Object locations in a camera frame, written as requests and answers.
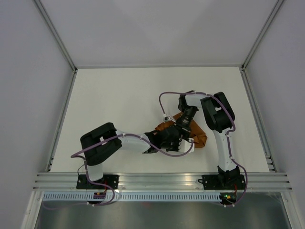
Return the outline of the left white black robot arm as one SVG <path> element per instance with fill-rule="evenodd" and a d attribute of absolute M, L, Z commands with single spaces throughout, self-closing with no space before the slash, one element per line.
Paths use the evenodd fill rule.
<path fill-rule="evenodd" d="M 182 139 L 182 130 L 175 125 L 135 137 L 119 131 L 113 123 L 105 123 L 80 138 L 83 150 L 92 147 L 84 152 L 88 172 L 87 183 L 94 189 L 103 186 L 102 164 L 120 149 L 142 154 L 153 154 L 157 149 L 178 152 Z"/>

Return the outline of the orange-brown cloth napkin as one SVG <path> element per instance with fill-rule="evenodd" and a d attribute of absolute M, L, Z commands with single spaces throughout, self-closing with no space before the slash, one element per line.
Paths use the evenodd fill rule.
<path fill-rule="evenodd" d="M 192 120 L 191 122 L 191 134 L 189 138 L 193 138 L 195 148 L 203 148 L 206 144 L 207 141 L 207 135 L 206 133 L 202 130 L 202 128 Z M 153 143 L 156 147 L 160 147 L 160 137 L 159 137 L 159 132 L 166 129 L 166 128 L 176 128 L 175 122 L 166 122 L 166 123 L 161 123 L 159 124 L 154 131 L 152 131 L 152 135 L 149 137 L 150 142 Z"/>

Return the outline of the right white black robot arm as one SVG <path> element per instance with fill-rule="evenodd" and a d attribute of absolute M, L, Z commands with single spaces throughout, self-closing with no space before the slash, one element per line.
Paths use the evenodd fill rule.
<path fill-rule="evenodd" d="M 205 190 L 245 190 L 247 175 L 233 157 L 232 133 L 236 130 L 234 112 L 223 92 L 214 95 L 189 91 L 179 96 L 178 109 L 192 115 L 201 108 L 205 122 L 213 131 L 218 150 L 218 174 L 202 175 L 198 180 Z"/>

